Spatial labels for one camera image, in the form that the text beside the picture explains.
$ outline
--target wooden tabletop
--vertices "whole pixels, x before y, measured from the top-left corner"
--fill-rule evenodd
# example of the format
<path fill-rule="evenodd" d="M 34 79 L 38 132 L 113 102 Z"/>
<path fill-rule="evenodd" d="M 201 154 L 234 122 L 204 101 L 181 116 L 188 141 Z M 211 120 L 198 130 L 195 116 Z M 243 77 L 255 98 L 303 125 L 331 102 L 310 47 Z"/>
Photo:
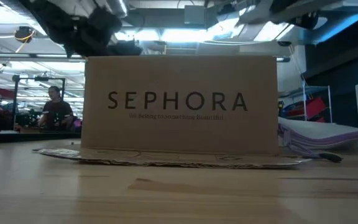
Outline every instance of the wooden tabletop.
<path fill-rule="evenodd" d="M 0 144 L 0 223 L 358 223 L 358 155 L 297 170 L 79 164 Z"/>

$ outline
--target dark t-shirt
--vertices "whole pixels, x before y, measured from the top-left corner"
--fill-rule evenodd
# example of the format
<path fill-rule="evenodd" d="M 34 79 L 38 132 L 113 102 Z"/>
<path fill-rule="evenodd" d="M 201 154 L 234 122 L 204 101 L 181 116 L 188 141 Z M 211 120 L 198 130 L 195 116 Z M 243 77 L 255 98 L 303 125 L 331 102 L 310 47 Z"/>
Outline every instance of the dark t-shirt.
<path fill-rule="evenodd" d="M 67 115 L 73 114 L 73 111 L 71 110 L 71 106 L 64 101 L 59 102 L 52 102 L 48 101 L 42 112 L 45 113 L 45 116 L 47 117 L 47 126 L 54 126 L 55 120 L 62 121 L 65 119 Z"/>

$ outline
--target printed tagline text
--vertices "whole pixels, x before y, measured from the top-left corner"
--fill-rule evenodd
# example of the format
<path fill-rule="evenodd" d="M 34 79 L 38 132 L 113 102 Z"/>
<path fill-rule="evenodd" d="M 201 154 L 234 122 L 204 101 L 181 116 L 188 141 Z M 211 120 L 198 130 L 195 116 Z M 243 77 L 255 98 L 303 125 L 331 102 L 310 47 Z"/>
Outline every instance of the printed tagline text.
<path fill-rule="evenodd" d="M 223 120 L 222 114 L 196 114 L 196 115 L 185 115 L 185 114 L 143 114 L 143 113 L 129 113 L 131 119 L 190 119 L 190 120 Z"/>

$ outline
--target flattened cardboard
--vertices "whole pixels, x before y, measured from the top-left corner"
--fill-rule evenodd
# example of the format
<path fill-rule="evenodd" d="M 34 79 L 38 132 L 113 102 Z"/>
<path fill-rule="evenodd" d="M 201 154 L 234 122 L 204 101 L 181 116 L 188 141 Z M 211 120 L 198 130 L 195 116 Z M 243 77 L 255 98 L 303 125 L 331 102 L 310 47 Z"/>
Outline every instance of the flattened cardboard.
<path fill-rule="evenodd" d="M 224 154 L 186 154 L 171 152 L 97 150 L 86 157 L 79 145 L 34 150 L 45 156 L 74 161 L 125 166 L 179 166 L 192 168 L 228 169 L 287 169 L 304 164 L 310 159 L 296 156 L 238 156 Z"/>
<path fill-rule="evenodd" d="M 273 57 L 90 57 L 81 153 L 278 154 L 277 97 Z"/>

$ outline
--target person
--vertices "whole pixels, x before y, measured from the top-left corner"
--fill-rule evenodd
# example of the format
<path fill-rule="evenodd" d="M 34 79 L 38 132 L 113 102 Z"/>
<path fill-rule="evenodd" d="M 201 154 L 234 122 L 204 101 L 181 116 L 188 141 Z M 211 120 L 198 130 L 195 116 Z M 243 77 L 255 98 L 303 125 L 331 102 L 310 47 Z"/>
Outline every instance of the person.
<path fill-rule="evenodd" d="M 71 106 L 62 100 L 59 87 L 49 87 L 48 94 L 51 100 L 42 110 L 39 126 L 46 125 L 51 131 L 69 131 L 74 120 Z"/>

